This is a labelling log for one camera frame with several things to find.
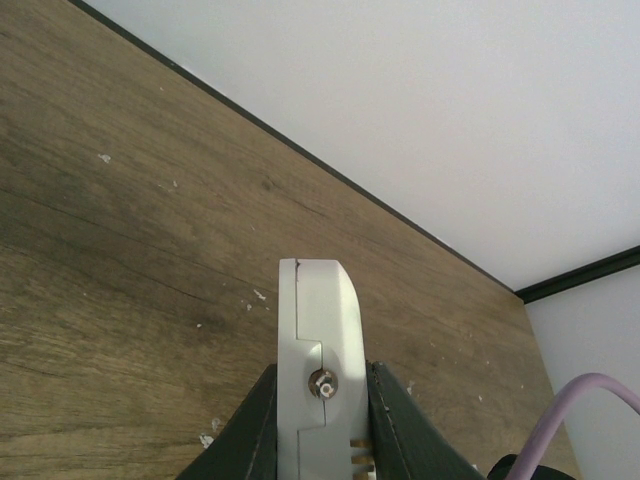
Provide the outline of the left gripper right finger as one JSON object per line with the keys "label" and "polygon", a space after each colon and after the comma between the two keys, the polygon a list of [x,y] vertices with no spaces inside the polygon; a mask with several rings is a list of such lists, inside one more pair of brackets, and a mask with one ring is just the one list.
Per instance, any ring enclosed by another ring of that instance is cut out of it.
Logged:
{"label": "left gripper right finger", "polygon": [[369,362],[366,374],[373,458],[379,479],[483,477],[440,434],[386,364]]}

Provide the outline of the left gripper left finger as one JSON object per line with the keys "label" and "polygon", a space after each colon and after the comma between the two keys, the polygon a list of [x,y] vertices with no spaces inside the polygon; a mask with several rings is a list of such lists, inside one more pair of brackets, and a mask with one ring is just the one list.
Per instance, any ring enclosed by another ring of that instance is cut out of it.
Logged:
{"label": "left gripper left finger", "polygon": [[270,364],[222,432],[179,479],[277,478],[277,366]]}

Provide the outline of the white remote control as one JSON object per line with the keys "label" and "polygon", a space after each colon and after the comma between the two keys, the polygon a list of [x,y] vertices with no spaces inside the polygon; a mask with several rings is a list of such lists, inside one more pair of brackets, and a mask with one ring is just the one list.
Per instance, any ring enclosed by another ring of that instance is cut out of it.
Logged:
{"label": "white remote control", "polygon": [[277,476],[373,479],[361,314],[336,260],[279,263]]}

